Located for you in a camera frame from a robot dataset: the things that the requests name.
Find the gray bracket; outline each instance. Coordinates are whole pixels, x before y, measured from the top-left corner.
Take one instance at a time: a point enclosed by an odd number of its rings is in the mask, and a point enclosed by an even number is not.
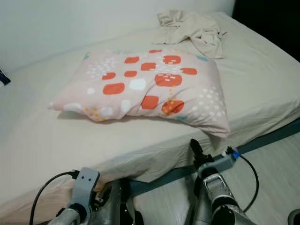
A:
[[[75,180],[72,198],[70,203],[68,204],[68,207],[70,207],[70,205],[72,204],[78,203],[85,208],[87,216],[83,223],[87,222],[90,218],[90,202],[93,194],[93,189],[98,181],[99,176],[99,172],[84,167]]]
[[[202,178],[202,172],[204,169],[209,167],[214,167],[216,170],[220,173],[222,171],[228,170],[233,167],[234,163],[236,161],[236,158],[232,155],[226,155],[225,157],[218,159],[217,161],[211,162],[211,163],[205,163],[202,166],[200,166],[197,170],[198,176]]]

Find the bed frame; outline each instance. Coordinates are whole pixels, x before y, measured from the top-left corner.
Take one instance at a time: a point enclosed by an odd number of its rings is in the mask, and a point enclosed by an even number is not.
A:
[[[250,152],[252,150],[258,149],[267,144],[271,144],[273,142],[284,139],[284,138],[291,136],[293,134],[296,134],[298,132],[300,132],[300,118],[298,118],[297,120],[293,121],[292,123],[280,128],[280,129],[277,129],[269,134],[260,136],[244,145],[239,146],[238,150],[241,154],[244,154],[246,152]],[[156,189],[160,186],[163,186],[163,185],[170,183],[172,181],[175,181],[177,179],[191,175],[192,173],[195,173],[195,172],[196,171],[195,171],[194,166],[190,165],[190,166],[172,169],[165,175],[161,176],[160,178],[158,178],[150,183],[132,180],[130,182],[132,195],[137,196],[137,195],[143,194],[145,192]]]

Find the white bed sheet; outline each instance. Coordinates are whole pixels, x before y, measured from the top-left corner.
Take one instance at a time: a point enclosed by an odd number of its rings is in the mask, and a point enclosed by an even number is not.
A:
[[[226,58],[216,60],[232,129],[227,140],[211,144],[199,129],[159,118],[97,124],[47,109],[92,48],[170,47],[198,54],[188,40],[152,45],[155,30],[145,30],[35,63],[10,74],[12,83],[0,89],[0,223],[27,222],[36,188],[57,173],[86,166],[99,170],[103,182],[126,176],[152,181],[191,164],[191,138],[217,155],[226,145],[239,146],[299,118],[300,63],[225,14],[211,16],[228,31]],[[55,215],[68,201],[71,186],[66,179],[47,189],[35,221]]]

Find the crumpled cloth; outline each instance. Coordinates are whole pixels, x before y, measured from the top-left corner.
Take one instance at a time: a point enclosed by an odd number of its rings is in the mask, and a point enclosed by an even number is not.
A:
[[[178,44],[190,38],[194,46],[212,59],[224,57],[222,40],[226,32],[221,32],[217,23],[206,15],[183,10],[169,10],[157,15],[161,27],[153,39],[153,44]]]

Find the pink pillowcase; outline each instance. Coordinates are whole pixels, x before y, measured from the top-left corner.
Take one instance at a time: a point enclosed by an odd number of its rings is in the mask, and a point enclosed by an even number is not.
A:
[[[87,53],[49,108],[94,121],[159,116],[218,137],[230,133],[215,62],[173,49]]]

